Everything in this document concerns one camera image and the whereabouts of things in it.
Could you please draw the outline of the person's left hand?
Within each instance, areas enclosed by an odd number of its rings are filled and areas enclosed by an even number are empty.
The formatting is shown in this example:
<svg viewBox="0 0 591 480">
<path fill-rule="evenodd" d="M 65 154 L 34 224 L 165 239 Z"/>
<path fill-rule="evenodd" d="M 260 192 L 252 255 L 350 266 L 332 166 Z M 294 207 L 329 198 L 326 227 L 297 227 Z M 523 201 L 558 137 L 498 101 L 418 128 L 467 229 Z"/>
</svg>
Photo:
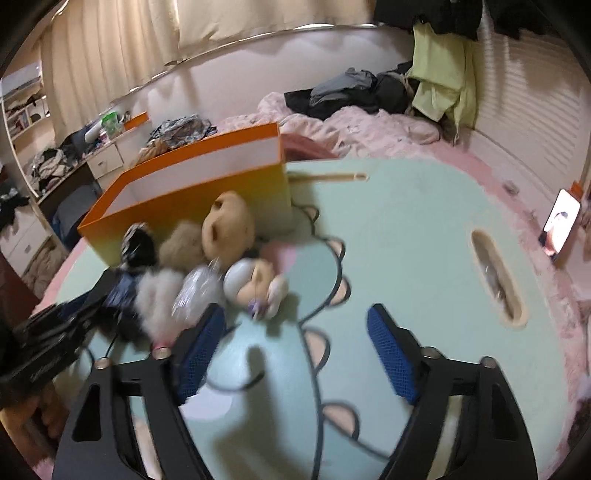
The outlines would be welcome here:
<svg viewBox="0 0 591 480">
<path fill-rule="evenodd" d="M 26 400 L 1 410 L 2 425 L 14 444 L 32 441 L 26 426 L 36 413 L 40 414 L 40 425 L 46 429 L 48 437 L 59 439 L 67 420 L 68 409 L 52 382 Z"/>
</svg>

